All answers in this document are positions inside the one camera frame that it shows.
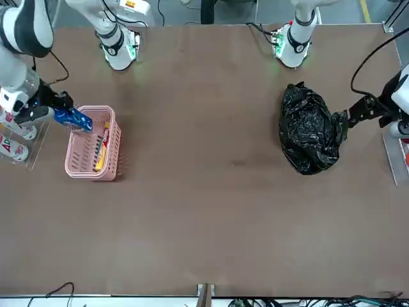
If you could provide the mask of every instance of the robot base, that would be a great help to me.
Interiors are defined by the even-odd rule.
[[[105,59],[115,70],[125,70],[133,61],[137,60],[139,46],[141,45],[139,33],[135,33],[127,28],[121,28],[121,31],[124,34],[124,40],[117,55],[110,54],[110,49],[106,51],[102,48],[105,53]]]
[[[272,35],[272,42],[275,43],[275,45],[272,46],[273,55],[287,67],[296,68],[302,64],[307,56],[310,43],[308,43],[302,52],[296,53],[293,46],[288,42],[287,32],[289,28],[290,25],[286,24],[284,27],[274,31]]]

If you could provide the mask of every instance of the blue package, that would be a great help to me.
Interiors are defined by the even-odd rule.
[[[93,129],[92,119],[74,107],[71,107],[69,110],[55,108],[54,119],[56,122],[68,126],[76,132],[92,132]]]

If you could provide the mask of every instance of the black cable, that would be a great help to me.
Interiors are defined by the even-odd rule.
[[[379,99],[377,97],[375,97],[372,93],[368,93],[367,91],[361,91],[361,90],[357,90],[356,88],[353,87],[353,82],[358,74],[358,72],[360,71],[360,69],[364,66],[364,64],[376,53],[378,52],[378,50],[380,50],[381,48],[385,47],[388,43],[394,41],[395,39],[397,39],[398,37],[400,37],[401,35],[404,35],[406,32],[409,31],[409,27],[407,27],[406,29],[400,31],[398,34],[392,36],[391,38],[389,38],[388,40],[386,40],[385,42],[381,43],[377,48],[375,48],[363,61],[362,63],[359,65],[358,69],[355,71],[355,73],[352,76],[351,79],[351,91],[353,91],[354,93],[357,94],[362,94],[362,95],[367,95],[369,97],[371,97],[376,103],[378,103],[380,106],[382,106],[385,110],[387,110],[388,112],[390,112],[390,109],[385,106],[384,104],[382,104]]]
[[[260,24],[260,25],[258,26],[258,25],[256,25],[256,24],[253,23],[253,22],[246,22],[245,25],[246,25],[246,26],[253,26],[253,27],[255,27],[255,28],[257,29],[257,31],[260,31],[260,32],[263,34],[264,38],[266,39],[266,41],[267,41],[270,45],[277,46],[276,43],[273,43],[273,42],[271,41],[271,39],[269,39],[269,38],[267,37],[267,35],[272,36],[272,35],[273,35],[273,32],[276,31],[276,30],[266,31],[266,30],[263,29],[263,25],[262,25],[262,24]]]
[[[58,291],[64,289],[64,288],[65,288],[66,286],[68,286],[68,285],[70,285],[71,288],[72,288],[72,289],[71,289],[70,297],[68,298],[68,301],[66,302],[66,307],[69,307],[69,306],[70,306],[70,301],[71,301],[71,299],[72,299],[72,297],[73,297],[73,295],[74,295],[74,283],[72,283],[71,281],[69,281],[68,283],[65,283],[64,285],[58,287],[57,289],[55,289],[55,290],[53,290],[53,291],[47,293],[47,294],[45,295],[45,298],[48,299],[48,298],[49,298],[50,296],[52,296],[54,293],[56,293],[56,292],[58,292]]]
[[[119,17],[118,17],[117,15],[115,15],[114,12],[108,7],[108,5],[107,5],[107,3],[105,2],[105,0],[102,0],[102,3],[104,4],[104,6],[105,6],[105,8],[108,10],[108,12],[111,13],[112,16],[114,16],[114,18],[115,18],[115,21],[111,20],[111,19],[108,17],[107,12],[105,12],[105,10],[104,10],[105,16],[109,19],[109,21],[115,23],[115,22],[117,22],[118,20],[120,20],[120,21],[122,21],[122,22],[127,22],[127,23],[129,23],[129,24],[143,24],[146,28],[148,27],[148,25],[147,25],[145,22],[141,21],[141,20],[131,21],[131,20],[125,20],[125,19],[119,18]]]
[[[261,304],[259,302],[257,302],[255,299],[253,299],[252,301],[253,301],[253,306],[254,306],[254,303],[256,303],[257,306],[261,307]]]
[[[392,26],[392,25],[395,23],[396,19],[399,18],[399,16],[403,13],[403,11],[404,11],[405,8],[408,6],[408,4],[409,4],[409,2],[406,2],[406,3],[405,3],[405,6],[404,6],[403,9],[396,15],[395,19],[390,23],[390,26]]]
[[[31,303],[34,301],[34,297],[30,298],[30,301],[27,304],[27,307],[30,307]]]
[[[64,63],[52,51],[50,51],[50,53],[54,57],[54,59],[56,59],[56,61],[64,68],[66,75],[64,77],[60,78],[60,79],[57,79],[55,81],[52,81],[51,83],[48,83],[47,85],[53,85],[53,84],[56,84],[58,82],[67,80],[69,78],[69,76],[70,76],[70,73],[69,73],[68,69],[66,69]]]
[[[253,23],[253,22],[246,22],[245,25],[246,25],[246,26],[253,26],[253,27],[255,27],[258,31],[263,32],[264,34],[267,34],[267,35],[271,35],[271,34],[272,34],[272,32],[265,31],[265,30],[262,28],[261,24],[260,24],[261,27],[258,26],[258,25],[255,24],[255,23]]]
[[[117,20],[112,20],[111,18],[109,18],[108,14],[107,14],[107,11],[104,10],[104,14],[108,18],[108,20],[111,21],[113,24],[117,22]]]
[[[164,14],[162,14],[162,12],[160,11],[160,0],[158,0],[158,12],[159,12],[159,14],[160,14],[160,16],[162,16],[162,27],[164,27],[165,26],[165,15]]]
[[[263,29],[263,25],[262,25],[262,24],[260,24],[260,30],[261,30],[261,32],[262,32],[264,38],[266,39],[266,41],[268,41],[268,43],[269,43],[270,45],[278,46],[277,43],[273,43],[271,40],[268,39],[267,34],[266,34],[266,31]]]
[[[37,70],[37,63],[36,63],[36,58],[33,56],[33,66],[31,67],[32,70],[36,71]]]
[[[312,303],[310,307],[314,307],[315,305],[318,304],[318,302],[322,301],[321,299],[317,299],[315,302]]]

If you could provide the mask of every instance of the green light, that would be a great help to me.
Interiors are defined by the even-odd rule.
[[[127,46],[127,51],[131,59],[136,59],[136,48],[132,46]]]

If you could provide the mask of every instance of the black plastic bag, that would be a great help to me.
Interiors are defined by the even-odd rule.
[[[304,82],[289,84],[281,103],[281,148],[294,168],[313,175],[334,165],[346,140],[346,111],[331,114],[324,100]]]

